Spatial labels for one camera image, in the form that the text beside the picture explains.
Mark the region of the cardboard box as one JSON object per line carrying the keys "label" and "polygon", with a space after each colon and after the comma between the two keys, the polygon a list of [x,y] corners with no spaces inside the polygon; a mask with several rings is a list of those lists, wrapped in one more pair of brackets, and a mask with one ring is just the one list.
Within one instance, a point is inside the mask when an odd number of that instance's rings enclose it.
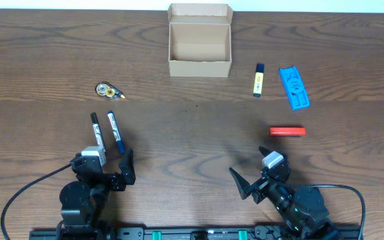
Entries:
{"label": "cardboard box", "polygon": [[232,8],[227,4],[172,3],[167,13],[169,75],[228,77]]}

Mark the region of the correction tape dispenser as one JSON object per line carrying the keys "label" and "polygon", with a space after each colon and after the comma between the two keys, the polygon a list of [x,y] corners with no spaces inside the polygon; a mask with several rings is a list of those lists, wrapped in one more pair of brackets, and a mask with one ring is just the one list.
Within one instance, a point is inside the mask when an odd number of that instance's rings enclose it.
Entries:
{"label": "correction tape dispenser", "polygon": [[126,96],[118,88],[106,81],[102,81],[95,86],[95,92],[100,97],[108,99],[125,99]]}

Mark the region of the red stapler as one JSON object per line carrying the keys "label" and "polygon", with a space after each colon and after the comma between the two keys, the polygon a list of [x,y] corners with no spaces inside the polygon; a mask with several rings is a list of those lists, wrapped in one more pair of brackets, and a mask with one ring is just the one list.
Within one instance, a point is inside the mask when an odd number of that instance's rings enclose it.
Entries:
{"label": "red stapler", "polygon": [[303,127],[270,127],[269,136],[272,137],[301,137],[306,135]]}

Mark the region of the blue plastic tool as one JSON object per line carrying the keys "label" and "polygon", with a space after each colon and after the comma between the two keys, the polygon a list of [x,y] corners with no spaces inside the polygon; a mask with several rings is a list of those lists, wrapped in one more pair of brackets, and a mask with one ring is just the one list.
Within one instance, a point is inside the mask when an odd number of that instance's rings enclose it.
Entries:
{"label": "blue plastic tool", "polygon": [[309,97],[296,66],[280,69],[279,76],[292,110],[308,108]]}

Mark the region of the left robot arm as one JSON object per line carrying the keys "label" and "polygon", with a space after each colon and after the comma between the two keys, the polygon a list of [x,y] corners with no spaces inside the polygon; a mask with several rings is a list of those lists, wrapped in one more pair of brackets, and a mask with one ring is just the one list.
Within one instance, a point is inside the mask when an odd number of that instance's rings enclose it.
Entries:
{"label": "left robot arm", "polygon": [[65,230],[64,239],[114,239],[115,231],[100,216],[113,191],[124,191],[136,180],[133,150],[119,162],[119,173],[104,173],[104,150],[90,146],[76,154],[70,166],[77,180],[62,188],[59,200]]}

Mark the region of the yellow highlighter pen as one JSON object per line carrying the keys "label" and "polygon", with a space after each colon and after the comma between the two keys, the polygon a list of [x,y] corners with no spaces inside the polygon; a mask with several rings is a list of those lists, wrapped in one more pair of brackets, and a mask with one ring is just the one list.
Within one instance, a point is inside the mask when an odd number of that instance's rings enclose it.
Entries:
{"label": "yellow highlighter pen", "polygon": [[263,78],[264,78],[265,65],[258,63],[255,71],[254,85],[253,85],[253,96],[260,97],[263,89]]}

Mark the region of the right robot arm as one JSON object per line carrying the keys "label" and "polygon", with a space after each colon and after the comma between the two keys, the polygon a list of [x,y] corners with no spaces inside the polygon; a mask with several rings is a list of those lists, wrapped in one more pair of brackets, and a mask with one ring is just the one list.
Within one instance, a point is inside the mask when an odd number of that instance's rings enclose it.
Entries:
{"label": "right robot arm", "polygon": [[292,187],[286,184],[291,169],[288,156],[259,147],[262,159],[261,177],[248,182],[233,168],[229,169],[242,200],[252,196],[259,204],[270,200],[287,225],[290,239],[342,239],[343,236],[329,220],[329,211],[316,187]]}

